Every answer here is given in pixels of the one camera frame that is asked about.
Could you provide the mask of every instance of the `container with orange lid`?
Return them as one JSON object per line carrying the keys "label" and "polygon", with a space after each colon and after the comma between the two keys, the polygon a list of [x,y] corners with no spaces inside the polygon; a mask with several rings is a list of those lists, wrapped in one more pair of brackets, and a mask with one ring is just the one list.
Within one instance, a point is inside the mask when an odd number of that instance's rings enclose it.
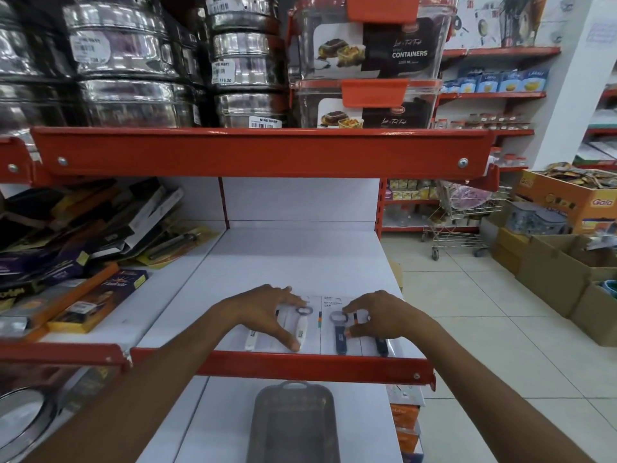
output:
{"label": "container with orange lid", "polygon": [[436,78],[457,0],[418,2],[413,22],[378,24],[362,12],[352,22],[349,0],[299,0],[289,16],[302,78]]}
{"label": "container with orange lid", "polygon": [[[361,91],[347,89],[348,81]],[[389,81],[402,81],[393,102],[382,100],[390,91],[380,87]],[[428,128],[441,85],[441,80],[315,79],[298,81],[291,91],[301,128]]]}

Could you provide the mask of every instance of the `tile floor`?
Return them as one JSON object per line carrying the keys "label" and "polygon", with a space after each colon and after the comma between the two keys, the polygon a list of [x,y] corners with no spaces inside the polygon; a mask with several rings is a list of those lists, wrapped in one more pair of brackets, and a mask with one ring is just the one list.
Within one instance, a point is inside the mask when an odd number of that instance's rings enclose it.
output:
{"label": "tile floor", "polygon": [[[617,348],[602,348],[490,256],[440,249],[416,234],[384,234],[403,268],[405,299],[562,429],[598,463],[617,461]],[[495,462],[437,377],[420,412],[425,463]]]}

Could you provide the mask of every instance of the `forearm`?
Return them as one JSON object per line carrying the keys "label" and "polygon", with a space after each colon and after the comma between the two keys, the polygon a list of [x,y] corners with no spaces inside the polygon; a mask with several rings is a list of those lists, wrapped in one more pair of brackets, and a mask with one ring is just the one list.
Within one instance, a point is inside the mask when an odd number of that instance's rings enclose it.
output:
{"label": "forearm", "polygon": [[431,361],[500,463],[592,463],[563,432],[424,315],[408,338]]}
{"label": "forearm", "polygon": [[232,327],[221,315],[221,304],[213,305],[101,392],[24,463],[134,463],[197,369]]}

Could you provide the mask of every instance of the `white shelf surface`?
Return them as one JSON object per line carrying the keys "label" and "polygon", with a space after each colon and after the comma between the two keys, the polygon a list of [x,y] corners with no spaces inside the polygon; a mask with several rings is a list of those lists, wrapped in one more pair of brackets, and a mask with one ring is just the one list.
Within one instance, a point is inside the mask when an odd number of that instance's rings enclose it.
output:
{"label": "white shelf surface", "polygon": [[[341,298],[379,289],[402,296],[374,231],[230,229],[137,346],[159,348],[211,305],[266,283]],[[217,349],[241,350],[244,342],[237,339],[247,335],[236,327]],[[424,358],[405,339],[394,344],[399,357]]]}
{"label": "white shelf surface", "polygon": [[40,341],[119,344],[120,348],[128,353],[204,261],[223,233],[224,231],[221,231],[218,236],[165,268],[148,269],[148,280],[89,333],[49,333]]}
{"label": "white shelf surface", "polygon": [[[281,380],[211,377],[175,463],[244,463],[255,398]],[[400,463],[392,413],[383,385],[312,382],[335,399],[342,463]]]}
{"label": "white shelf surface", "polygon": [[136,463],[174,463],[208,377],[193,377]]}

